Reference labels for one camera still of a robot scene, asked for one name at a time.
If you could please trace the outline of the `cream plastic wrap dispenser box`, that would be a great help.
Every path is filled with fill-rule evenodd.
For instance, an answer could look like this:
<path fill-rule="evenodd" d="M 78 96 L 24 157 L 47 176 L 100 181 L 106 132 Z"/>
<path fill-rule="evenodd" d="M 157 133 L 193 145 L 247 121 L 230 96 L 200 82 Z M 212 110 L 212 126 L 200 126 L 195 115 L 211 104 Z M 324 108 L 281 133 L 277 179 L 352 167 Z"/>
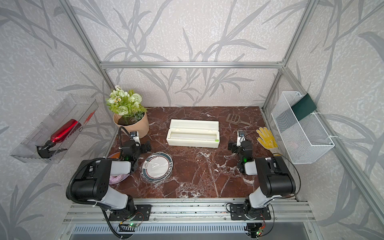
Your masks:
<path fill-rule="evenodd" d="M 219 122 L 172 119 L 167 142 L 170 146 L 218 148 Z"/>

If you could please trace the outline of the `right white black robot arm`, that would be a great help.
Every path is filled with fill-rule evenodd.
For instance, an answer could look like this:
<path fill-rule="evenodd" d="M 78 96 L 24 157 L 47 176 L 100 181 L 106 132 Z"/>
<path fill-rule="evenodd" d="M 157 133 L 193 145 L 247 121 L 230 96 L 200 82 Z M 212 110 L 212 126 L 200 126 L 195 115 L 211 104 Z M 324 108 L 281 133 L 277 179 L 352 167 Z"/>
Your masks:
<path fill-rule="evenodd" d="M 228 150 L 239 157 L 237 168 L 247 176 L 257 176 L 259 187 L 246 197 L 246 212 L 261 209 L 274 199 L 291 198 L 297 193 L 297 186 L 281 156 L 254 158 L 250 141 L 237 144 L 230 141 Z"/>

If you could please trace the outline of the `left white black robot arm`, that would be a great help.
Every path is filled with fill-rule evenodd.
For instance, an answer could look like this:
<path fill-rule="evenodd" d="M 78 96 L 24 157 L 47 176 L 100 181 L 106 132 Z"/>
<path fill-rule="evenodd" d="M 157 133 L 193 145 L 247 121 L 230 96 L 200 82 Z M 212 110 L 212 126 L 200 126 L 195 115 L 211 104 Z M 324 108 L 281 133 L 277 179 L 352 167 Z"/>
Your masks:
<path fill-rule="evenodd" d="M 138 167 L 139 156 L 149 152 L 149 142 L 138 146 L 131 140 L 131 147 L 122 147 L 121 156 L 129 156 L 128 161 L 111 158 L 84 160 L 69 181 L 66 197 L 74 203 L 96 205 L 102 210 L 136 213 L 133 198 L 110 187 L 110 177 L 130 175 Z"/>

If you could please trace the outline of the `purple plate of toy food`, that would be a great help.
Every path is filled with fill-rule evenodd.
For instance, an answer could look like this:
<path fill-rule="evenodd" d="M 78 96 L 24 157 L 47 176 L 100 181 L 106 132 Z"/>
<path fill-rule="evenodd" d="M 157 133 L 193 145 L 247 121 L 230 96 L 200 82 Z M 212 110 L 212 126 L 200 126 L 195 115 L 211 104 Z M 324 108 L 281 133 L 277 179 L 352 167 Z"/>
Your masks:
<path fill-rule="evenodd" d="M 111 159 L 118 159 L 120 157 L 120 153 L 114 153 L 109 156 Z M 130 174 L 125 174 L 125 175 L 118 175 L 118 176 L 111 176 L 109 180 L 110 185 L 118 184 L 122 181 L 124 181 Z"/>

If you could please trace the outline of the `yellow work glove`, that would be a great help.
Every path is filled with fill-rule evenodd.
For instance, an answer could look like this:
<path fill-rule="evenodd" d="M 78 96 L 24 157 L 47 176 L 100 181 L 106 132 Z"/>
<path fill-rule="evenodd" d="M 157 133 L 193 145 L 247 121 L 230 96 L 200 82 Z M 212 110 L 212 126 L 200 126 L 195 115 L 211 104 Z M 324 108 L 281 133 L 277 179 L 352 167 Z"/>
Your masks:
<path fill-rule="evenodd" d="M 282 156 L 271 130 L 264 127 L 259 128 L 256 132 L 259 135 L 257 141 L 262 145 L 262 147 L 269 150 L 274 156 Z"/>

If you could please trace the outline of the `beige flower pot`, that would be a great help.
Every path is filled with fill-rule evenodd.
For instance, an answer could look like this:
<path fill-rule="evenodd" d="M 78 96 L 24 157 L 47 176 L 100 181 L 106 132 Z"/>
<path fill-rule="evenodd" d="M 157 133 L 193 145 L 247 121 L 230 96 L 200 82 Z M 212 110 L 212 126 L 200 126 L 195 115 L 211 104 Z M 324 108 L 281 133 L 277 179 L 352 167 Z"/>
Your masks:
<path fill-rule="evenodd" d="M 114 122 L 118 127 L 125 128 L 128 132 L 136 131 L 139 133 L 139 138 L 145 137 L 150 130 L 149 121 L 148 121 L 148 115 L 147 113 L 144 114 L 143 118 L 138 121 L 137 123 L 133 125 L 122 125 L 123 118 L 122 116 L 119 116 L 117 114 L 114 114 L 113 116 Z"/>

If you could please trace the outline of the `brown slotted spatula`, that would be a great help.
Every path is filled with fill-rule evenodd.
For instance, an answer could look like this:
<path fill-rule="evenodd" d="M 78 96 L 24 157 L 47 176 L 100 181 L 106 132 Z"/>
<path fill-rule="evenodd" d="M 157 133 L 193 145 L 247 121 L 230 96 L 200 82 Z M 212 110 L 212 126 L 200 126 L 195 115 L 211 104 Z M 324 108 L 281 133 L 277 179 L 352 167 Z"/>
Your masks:
<path fill-rule="evenodd" d="M 240 115 L 236 115 L 236 114 L 228 114 L 226 122 L 230 124 L 235 124 L 235 125 L 239 125 L 239 124 L 244 124 L 247 126 L 251 125 L 250 123 L 242 121 Z"/>

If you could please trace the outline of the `white green artificial flowers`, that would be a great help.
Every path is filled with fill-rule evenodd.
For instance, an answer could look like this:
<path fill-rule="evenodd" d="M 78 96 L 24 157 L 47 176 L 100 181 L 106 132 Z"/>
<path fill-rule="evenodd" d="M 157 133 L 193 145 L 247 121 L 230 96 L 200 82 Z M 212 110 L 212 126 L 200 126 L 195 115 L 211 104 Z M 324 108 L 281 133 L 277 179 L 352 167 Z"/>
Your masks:
<path fill-rule="evenodd" d="M 106 99 L 106 104 L 109 110 L 117 115 L 118 125 L 129 126 L 145 116 L 147 109 L 142 106 L 142 100 L 142 96 L 134 90 L 125 91 L 116 85 Z"/>

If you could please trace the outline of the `dark green card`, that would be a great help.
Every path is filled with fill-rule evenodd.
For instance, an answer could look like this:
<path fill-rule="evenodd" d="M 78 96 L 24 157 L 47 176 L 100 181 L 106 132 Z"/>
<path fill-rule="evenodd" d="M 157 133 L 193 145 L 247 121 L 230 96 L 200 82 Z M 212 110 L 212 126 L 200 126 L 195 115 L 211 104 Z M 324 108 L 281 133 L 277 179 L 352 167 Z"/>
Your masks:
<path fill-rule="evenodd" d="M 316 104 L 309 94 L 303 96 L 292 106 L 292 111 L 298 121 L 301 121 L 317 109 Z"/>

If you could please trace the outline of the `red spray bottle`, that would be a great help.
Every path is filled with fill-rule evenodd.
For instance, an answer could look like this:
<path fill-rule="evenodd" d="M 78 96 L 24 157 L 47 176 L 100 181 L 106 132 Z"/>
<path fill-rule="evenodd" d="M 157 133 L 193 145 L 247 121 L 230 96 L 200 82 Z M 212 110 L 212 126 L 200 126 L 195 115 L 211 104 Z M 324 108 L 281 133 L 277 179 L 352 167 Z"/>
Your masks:
<path fill-rule="evenodd" d="M 83 124 L 75 119 L 70 119 L 64 125 L 62 125 L 56 132 L 54 132 L 50 139 L 43 145 L 37 146 L 37 152 L 39 156 L 43 159 L 48 159 L 59 154 L 61 152 L 67 151 L 67 148 L 52 150 L 56 145 L 63 143 L 71 135 L 81 132 L 83 127 L 89 122 L 92 116 L 95 114 L 95 111 L 91 112 Z"/>

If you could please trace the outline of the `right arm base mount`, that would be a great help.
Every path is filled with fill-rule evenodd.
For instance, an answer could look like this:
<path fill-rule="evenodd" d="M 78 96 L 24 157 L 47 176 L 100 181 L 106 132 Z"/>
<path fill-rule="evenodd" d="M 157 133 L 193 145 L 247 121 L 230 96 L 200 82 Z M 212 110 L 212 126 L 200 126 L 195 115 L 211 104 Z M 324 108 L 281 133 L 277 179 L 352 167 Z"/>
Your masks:
<path fill-rule="evenodd" d="M 244 204 L 226 204 L 226 209 L 231 215 L 233 221 L 253 221 L 253 220 L 271 220 L 272 216 L 268 207 L 265 208 L 249 208 L 247 209 Z"/>

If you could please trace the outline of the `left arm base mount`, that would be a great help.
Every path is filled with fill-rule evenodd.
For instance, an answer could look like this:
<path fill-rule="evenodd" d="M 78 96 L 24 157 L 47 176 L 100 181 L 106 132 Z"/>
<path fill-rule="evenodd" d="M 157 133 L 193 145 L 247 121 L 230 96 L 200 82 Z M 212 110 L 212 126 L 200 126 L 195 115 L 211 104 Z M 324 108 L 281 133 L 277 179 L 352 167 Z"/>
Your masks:
<path fill-rule="evenodd" d="M 128 206 L 122 210 L 112 210 L 109 216 L 110 221 L 148 221 L 151 214 L 152 205 Z"/>

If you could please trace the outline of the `clear plastic wall bin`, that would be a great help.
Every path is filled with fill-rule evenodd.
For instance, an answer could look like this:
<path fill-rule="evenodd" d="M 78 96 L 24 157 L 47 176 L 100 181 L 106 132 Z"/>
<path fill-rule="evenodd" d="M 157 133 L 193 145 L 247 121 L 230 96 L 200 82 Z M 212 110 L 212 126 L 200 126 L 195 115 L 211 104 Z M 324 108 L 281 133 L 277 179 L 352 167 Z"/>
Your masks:
<path fill-rule="evenodd" d="M 56 145 L 52 150 L 67 148 L 67 151 L 55 154 L 51 158 L 43 159 L 37 152 L 37 146 L 43 146 L 62 125 L 70 119 L 81 124 L 88 115 L 98 109 L 99 105 L 94 98 L 67 95 L 64 100 L 24 139 L 10 154 L 23 163 L 58 164 L 69 148 L 75 142 L 80 132 L 68 137 L 63 143 Z"/>

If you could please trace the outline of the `aluminium front rail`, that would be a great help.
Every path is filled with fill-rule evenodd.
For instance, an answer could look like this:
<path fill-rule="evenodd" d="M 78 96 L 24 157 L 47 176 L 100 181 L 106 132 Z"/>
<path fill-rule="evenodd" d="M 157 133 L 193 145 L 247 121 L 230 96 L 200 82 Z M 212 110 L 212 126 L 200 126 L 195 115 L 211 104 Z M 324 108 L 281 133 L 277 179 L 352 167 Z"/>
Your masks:
<path fill-rule="evenodd" d="M 134 199 L 136 205 L 151 205 L 149 223 L 229 223 L 227 203 L 242 204 L 244 198 Z M 308 202 L 296 199 L 272 201 L 272 217 L 277 223 L 315 222 Z M 104 224 L 102 211 L 90 205 L 72 204 L 64 224 Z"/>

